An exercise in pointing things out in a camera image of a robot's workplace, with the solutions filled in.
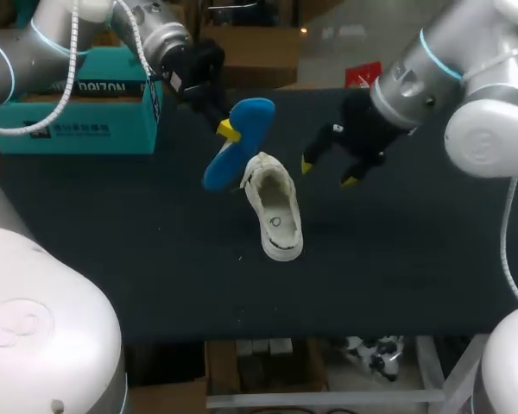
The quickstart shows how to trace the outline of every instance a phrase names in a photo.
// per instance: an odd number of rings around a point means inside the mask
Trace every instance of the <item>red label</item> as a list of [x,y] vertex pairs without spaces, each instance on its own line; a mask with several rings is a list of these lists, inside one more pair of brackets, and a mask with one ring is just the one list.
[[373,62],[345,70],[346,88],[370,88],[376,78],[382,74],[382,63]]

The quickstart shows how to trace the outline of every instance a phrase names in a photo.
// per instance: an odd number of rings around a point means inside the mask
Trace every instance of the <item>cardboard box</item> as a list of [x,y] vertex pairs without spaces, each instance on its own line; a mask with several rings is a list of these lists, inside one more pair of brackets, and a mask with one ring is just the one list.
[[214,394],[320,392],[325,387],[325,365],[317,340],[294,341],[291,355],[244,357],[261,360],[272,386],[246,388],[240,372],[245,359],[238,359],[234,341],[208,342],[207,353],[210,389]]
[[205,381],[143,386],[129,391],[131,414],[206,414]]
[[226,88],[271,89],[297,81],[297,28],[204,27],[201,38],[215,40],[226,53]]
[[130,414],[206,414],[208,361],[207,347],[195,347],[182,358],[180,353],[169,346],[137,346],[127,347],[127,369],[129,380],[148,382],[156,380],[152,367],[160,371],[160,377],[173,375],[186,377],[196,375],[197,378],[186,382],[153,386],[138,386],[129,390]]
[[[95,47],[77,74],[73,100],[51,125],[0,135],[4,154],[152,154],[161,111],[161,82],[146,83],[127,47]],[[0,127],[34,125],[59,101],[58,91],[0,105]]]
[[[295,1],[299,0],[277,0],[275,1],[275,7],[278,10],[278,26],[291,27],[294,22],[294,6]],[[210,0],[211,6],[213,7],[226,7],[235,5],[235,0]],[[247,3],[254,3],[254,0],[249,0]]]
[[173,12],[193,38],[199,36],[199,5],[197,0],[164,0],[171,3]]
[[300,0],[300,24],[309,23],[342,2],[343,0]]

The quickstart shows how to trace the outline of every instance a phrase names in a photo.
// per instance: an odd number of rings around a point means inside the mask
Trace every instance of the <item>white cable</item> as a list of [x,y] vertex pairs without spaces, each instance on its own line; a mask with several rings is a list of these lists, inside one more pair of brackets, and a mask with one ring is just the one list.
[[63,91],[60,101],[50,115],[34,125],[22,128],[0,128],[0,135],[25,135],[47,127],[60,116],[67,106],[71,91],[75,83],[75,71],[77,69],[77,42],[79,40],[79,0],[73,0],[73,14],[71,16],[71,44],[69,47],[69,72],[67,73],[66,89]]
[[138,30],[138,23],[136,23],[135,16],[132,13],[132,10],[127,5],[127,3],[124,2],[124,0],[117,0],[117,3],[121,5],[124,12],[127,14],[127,17],[129,18],[130,26],[132,27],[132,33],[135,36],[135,43],[136,43],[136,51],[138,52],[138,59],[140,60],[140,63],[142,64],[142,69],[146,73],[147,78],[151,78],[152,73],[151,69],[149,67],[148,61],[146,60],[146,55],[144,54],[144,47],[142,46],[142,38],[140,37],[140,31]]
[[518,299],[518,286],[515,283],[512,273],[509,268],[509,259],[507,258],[507,233],[509,231],[510,211],[512,210],[512,202],[515,199],[516,187],[518,186],[518,179],[510,180],[509,194],[504,208],[504,215],[502,217],[501,226],[501,263],[504,275],[507,278],[510,289]]

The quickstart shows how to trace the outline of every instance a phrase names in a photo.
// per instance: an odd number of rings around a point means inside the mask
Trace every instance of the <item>white shoe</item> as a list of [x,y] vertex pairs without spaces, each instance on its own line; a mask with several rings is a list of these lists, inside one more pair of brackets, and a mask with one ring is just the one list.
[[300,209],[294,181],[275,157],[259,153],[245,169],[240,188],[256,211],[268,257],[291,261],[303,251]]

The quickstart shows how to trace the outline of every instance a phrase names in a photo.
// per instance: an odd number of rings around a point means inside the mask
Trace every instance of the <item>black tablecloth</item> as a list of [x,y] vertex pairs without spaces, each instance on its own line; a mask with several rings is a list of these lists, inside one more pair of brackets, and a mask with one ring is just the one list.
[[[508,181],[467,177],[442,140],[445,116],[339,188],[333,151],[300,176],[300,153],[349,91],[271,91],[263,150],[294,176],[303,255],[262,251],[243,191],[202,190],[219,138],[167,103],[156,154],[5,156],[0,185],[39,242],[95,282],[127,342],[485,332],[515,307],[499,261]],[[509,258],[518,281],[518,196]]]

